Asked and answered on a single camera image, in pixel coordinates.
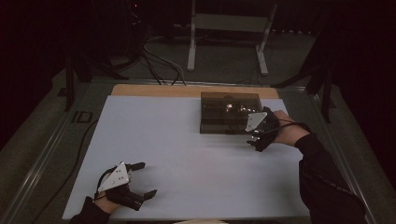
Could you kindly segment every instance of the dark background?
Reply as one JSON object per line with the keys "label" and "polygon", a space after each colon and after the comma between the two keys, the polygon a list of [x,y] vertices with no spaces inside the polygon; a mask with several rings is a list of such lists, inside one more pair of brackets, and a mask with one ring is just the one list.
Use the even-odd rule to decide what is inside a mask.
{"label": "dark background", "polygon": [[[65,38],[70,41],[69,48],[91,55],[120,53],[117,38],[126,35],[125,28],[118,25],[124,20],[121,1],[93,2],[95,8],[91,1],[0,3],[0,148],[51,89],[51,78],[64,69]],[[172,37],[174,23],[190,22],[190,1],[136,2],[141,19],[159,34]],[[217,11],[220,4],[221,1],[203,1],[198,8]],[[235,0],[222,6],[221,13],[254,16],[261,15],[263,10],[267,7],[260,0]],[[394,12],[396,6],[392,1],[281,1],[273,28],[278,34],[293,31],[318,36],[303,71],[329,57],[334,59],[333,82],[341,88],[346,103],[396,187],[396,153],[392,141],[396,136]]]}

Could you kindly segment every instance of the table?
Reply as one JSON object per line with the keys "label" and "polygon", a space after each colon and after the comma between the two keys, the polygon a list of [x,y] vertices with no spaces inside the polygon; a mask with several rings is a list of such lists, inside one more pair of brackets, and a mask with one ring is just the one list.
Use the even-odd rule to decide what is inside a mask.
{"label": "table", "polygon": [[64,211],[69,219],[92,195],[99,176],[121,161],[145,162],[132,191],[158,189],[140,211],[121,220],[252,219],[308,216],[298,186],[295,148],[263,153],[248,135],[199,134],[201,91],[257,92],[262,104],[286,110],[274,89],[118,85],[108,96]]}

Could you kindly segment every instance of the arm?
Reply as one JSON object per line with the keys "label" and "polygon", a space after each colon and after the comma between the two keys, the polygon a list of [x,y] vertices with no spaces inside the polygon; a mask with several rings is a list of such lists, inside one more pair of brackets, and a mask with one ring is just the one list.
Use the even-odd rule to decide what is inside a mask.
{"label": "arm", "polygon": [[[281,111],[279,119],[293,121]],[[300,161],[300,194],[308,207],[312,223],[366,223],[364,206],[350,192],[332,156],[311,134],[297,125],[281,129],[275,140],[303,153]]]}
{"label": "arm", "polygon": [[85,198],[81,212],[70,219],[71,224],[106,224],[110,215],[120,207],[119,204],[110,202],[104,192],[101,192],[94,201]]}

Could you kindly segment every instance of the cable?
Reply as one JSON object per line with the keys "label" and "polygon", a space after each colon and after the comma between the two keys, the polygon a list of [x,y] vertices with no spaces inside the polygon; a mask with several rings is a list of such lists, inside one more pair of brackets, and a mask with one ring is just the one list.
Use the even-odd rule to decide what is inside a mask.
{"label": "cable", "polygon": [[40,212],[38,212],[38,214],[35,216],[35,219],[33,219],[33,221],[31,222],[31,224],[34,224],[37,222],[38,218],[43,214],[43,212],[48,208],[48,206],[50,205],[50,203],[52,203],[52,201],[55,199],[56,196],[58,196],[59,192],[61,192],[61,190],[64,188],[64,186],[66,185],[66,183],[69,181],[70,177],[73,175],[73,173],[75,172],[77,166],[78,166],[78,161],[79,161],[79,157],[81,156],[81,151],[82,151],[82,146],[85,140],[85,137],[88,134],[88,131],[91,129],[91,127],[93,127],[94,124],[96,124],[98,122],[99,119],[97,119],[96,121],[92,122],[90,124],[90,126],[87,128],[87,130],[85,131],[84,135],[82,136],[81,142],[79,143],[79,148],[78,148],[78,154],[76,157],[76,161],[75,164],[73,165],[72,170],[70,171],[69,175],[67,176],[66,180],[62,183],[62,185],[58,188],[58,190],[56,190],[56,192],[52,195],[52,197],[49,199],[49,201],[44,205],[44,207],[40,210]]}
{"label": "cable", "polygon": [[[274,36],[272,35],[270,41],[268,41],[267,44],[269,44],[269,46],[271,46],[271,44],[272,44],[272,42],[274,41],[274,39],[275,39],[275,38],[274,38]],[[266,50],[269,50],[269,54],[268,54],[268,56],[266,56],[266,57],[263,58],[263,62],[261,62],[262,56],[260,56],[260,58],[258,58],[257,64],[254,66],[254,68],[253,68],[253,69],[251,70],[251,72],[249,73],[249,75],[248,75],[249,77],[244,78],[244,79],[242,79],[242,80],[240,80],[240,81],[237,81],[237,82],[236,82],[236,85],[238,85],[238,84],[240,84],[240,83],[242,83],[242,82],[244,82],[244,81],[246,81],[246,80],[249,80],[248,85],[251,86],[252,76],[253,76],[254,71],[256,71],[256,70],[258,70],[258,69],[260,68],[260,64],[261,64],[261,63],[269,62],[269,59],[270,59],[270,58],[272,57],[272,55],[273,55],[273,49],[272,49],[271,47],[268,47],[268,48],[264,49],[264,51],[266,51]],[[256,82],[257,82],[260,86],[263,86],[264,84],[261,83],[260,80],[259,80],[259,73],[256,73]]]}
{"label": "cable", "polygon": [[[204,39],[210,36],[213,33],[213,30],[208,30],[206,35],[195,37],[195,39]],[[146,40],[146,42],[152,42],[154,40],[164,39],[165,36],[163,35],[155,35],[152,38]],[[174,36],[172,39],[190,39],[190,35],[181,35],[181,36]]]}
{"label": "cable", "polygon": [[279,127],[277,127],[277,128],[274,128],[274,129],[272,129],[272,130],[266,131],[266,132],[264,132],[264,133],[260,133],[260,135],[262,135],[262,134],[267,134],[267,133],[272,133],[272,132],[275,132],[275,131],[279,131],[279,130],[281,130],[281,129],[283,129],[283,128],[286,128],[286,127],[289,127],[289,126],[291,126],[291,125],[298,125],[298,126],[302,127],[303,129],[305,129],[306,131],[308,131],[309,133],[312,133],[312,132],[311,132],[311,129],[310,129],[306,124],[304,124],[304,123],[301,123],[301,122],[294,122],[294,121],[290,121],[290,120],[286,120],[286,119],[279,119],[279,120],[287,121],[287,122],[289,122],[289,123],[288,123],[288,124],[284,124],[284,125],[282,125],[282,126],[279,126]]}
{"label": "cable", "polygon": [[335,189],[336,191],[351,197],[353,200],[355,200],[358,203],[359,207],[361,208],[361,211],[363,211],[363,213],[365,213],[366,209],[365,209],[363,202],[355,193],[353,193],[349,189],[344,189],[343,187],[338,186],[336,183],[332,182],[331,180],[325,178],[322,175],[317,175],[315,173],[308,174],[306,172],[306,169],[303,169],[302,173],[303,173],[303,176],[308,179],[317,180],[319,182],[322,182],[323,184],[327,185],[328,187]]}
{"label": "cable", "polygon": [[181,78],[181,81],[183,82],[183,84],[184,84],[185,86],[187,86],[187,84],[186,84],[186,82],[185,82],[185,80],[184,80],[184,70],[183,70],[183,68],[182,68],[180,65],[178,65],[177,63],[174,63],[174,62],[172,62],[172,61],[170,61],[170,60],[167,60],[167,59],[165,59],[165,58],[163,58],[163,57],[160,57],[160,56],[157,56],[157,55],[151,53],[151,52],[146,48],[146,46],[143,46],[143,49],[144,49],[144,51],[147,52],[149,55],[151,55],[151,56],[153,56],[153,57],[156,57],[156,58],[158,58],[158,59],[160,59],[160,60],[165,61],[167,64],[169,64],[169,66],[170,66],[171,68],[173,68],[173,69],[177,72],[177,77],[176,77],[175,80],[172,82],[172,85],[174,85],[174,84],[176,83],[176,81],[178,80],[178,78],[180,77],[180,78]]}
{"label": "cable", "polygon": [[294,121],[292,121],[292,120],[288,120],[288,119],[278,119],[279,121],[286,121],[286,122],[289,122],[289,123],[292,123],[292,122],[294,122]]}
{"label": "cable", "polygon": [[162,64],[163,66],[167,66],[167,67],[169,67],[169,68],[172,68],[172,69],[175,70],[176,72],[178,72],[174,66],[169,65],[168,63],[162,63],[162,62],[156,61],[156,60],[154,60],[154,59],[150,59],[150,58],[148,58],[148,59],[149,59],[150,61],[154,62],[154,63]]}
{"label": "cable", "polygon": [[[126,33],[129,34],[129,20],[128,20],[128,13],[127,13],[127,7],[125,6],[125,0],[122,1],[122,9],[123,9],[123,14],[124,14],[124,18],[125,18],[125,28],[126,28]],[[129,47],[131,45],[131,41],[129,36],[127,35],[126,37],[127,39],[127,43],[126,43],[126,49],[124,51],[124,55],[127,55],[129,52]]]}
{"label": "cable", "polygon": [[160,76],[158,76],[157,75],[157,73],[155,72],[155,70],[154,70],[154,68],[152,67],[152,65],[151,65],[151,63],[149,62],[149,58],[143,53],[142,54],[142,57],[143,57],[143,59],[145,59],[145,61],[146,61],[146,63],[147,63],[147,65],[145,65],[145,64],[143,64],[143,65],[145,65],[147,68],[148,68],[148,70],[150,71],[150,73],[154,76],[154,78],[157,80],[157,82],[158,82],[158,84],[160,84],[160,85],[167,85],[167,83],[165,82],[165,80],[162,78],[162,77],[160,77]]}
{"label": "cable", "polygon": [[102,22],[101,22],[101,19],[100,19],[100,17],[99,17],[99,12],[98,12],[98,9],[97,9],[97,6],[96,6],[94,0],[91,0],[91,5],[92,5],[92,10],[93,10],[93,14],[94,14],[94,17],[95,17],[95,19],[96,19],[96,22],[97,22],[97,24],[100,26],[100,28],[99,28],[99,30],[100,30],[100,31],[99,31],[99,34],[100,34],[100,36],[101,36],[102,39],[105,39],[105,34],[104,34],[104,32],[103,32],[103,30],[102,30],[102,26],[101,26]]}
{"label": "cable", "polygon": [[222,14],[223,0],[220,1],[219,14]]}
{"label": "cable", "polygon": [[102,184],[102,180],[103,180],[103,178],[105,178],[105,175],[108,175],[108,174],[113,173],[113,171],[114,171],[116,168],[117,168],[117,166],[116,166],[116,167],[113,167],[113,168],[110,168],[110,169],[106,170],[106,171],[100,176],[99,181],[98,181],[98,185],[97,185],[97,187],[96,187],[96,192],[95,192],[95,195],[94,195],[94,197],[93,197],[95,200],[103,198],[103,197],[98,198],[98,195],[99,195],[99,190],[98,190],[98,189],[99,189],[100,185]]}
{"label": "cable", "polygon": [[136,63],[137,63],[137,59],[136,60],[129,60],[126,63],[119,63],[119,64],[116,64],[116,65],[112,65],[111,68],[121,72],[121,71],[125,71],[126,69],[134,66]]}
{"label": "cable", "polygon": [[99,197],[99,198],[94,198],[93,200],[94,200],[94,201],[97,201],[97,200],[103,199],[103,198],[105,198],[105,197],[106,197],[106,195],[104,195],[104,196],[102,196],[102,197]]}

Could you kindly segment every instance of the black sleeve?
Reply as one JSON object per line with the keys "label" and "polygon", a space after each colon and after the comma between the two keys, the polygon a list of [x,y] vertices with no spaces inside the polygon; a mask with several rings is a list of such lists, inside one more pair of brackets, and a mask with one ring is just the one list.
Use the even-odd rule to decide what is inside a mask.
{"label": "black sleeve", "polygon": [[78,215],[70,219],[71,224],[106,224],[110,214],[104,212],[96,204],[92,198],[86,197],[84,206]]}
{"label": "black sleeve", "polygon": [[332,156],[314,134],[295,144],[300,161],[300,194],[316,223],[366,223],[364,206],[335,166]]}

